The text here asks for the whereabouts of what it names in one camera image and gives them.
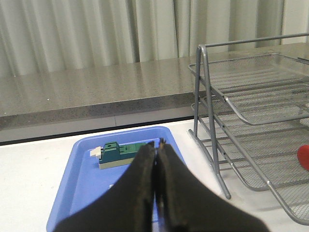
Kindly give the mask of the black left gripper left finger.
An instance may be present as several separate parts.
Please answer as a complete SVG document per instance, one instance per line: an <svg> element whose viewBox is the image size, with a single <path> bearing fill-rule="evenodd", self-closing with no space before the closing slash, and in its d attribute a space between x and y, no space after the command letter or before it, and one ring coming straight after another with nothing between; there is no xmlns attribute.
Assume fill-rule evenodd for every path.
<svg viewBox="0 0 309 232"><path fill-rule="evenodd" d="M118 181L97 200L57 224L56 232L150 232L155 144L141 146Z"/></svg>

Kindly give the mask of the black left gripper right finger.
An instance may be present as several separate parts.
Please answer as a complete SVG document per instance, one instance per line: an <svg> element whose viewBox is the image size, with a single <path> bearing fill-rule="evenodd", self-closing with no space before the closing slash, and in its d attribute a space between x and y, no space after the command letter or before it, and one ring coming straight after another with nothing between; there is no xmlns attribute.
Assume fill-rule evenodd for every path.
<svg viewBox="0 0 309 232"><path fill-rule="evenodd" d="M155 197L165 232L267 232L265 223L221 199L160 139L155 165Z"/></svg>

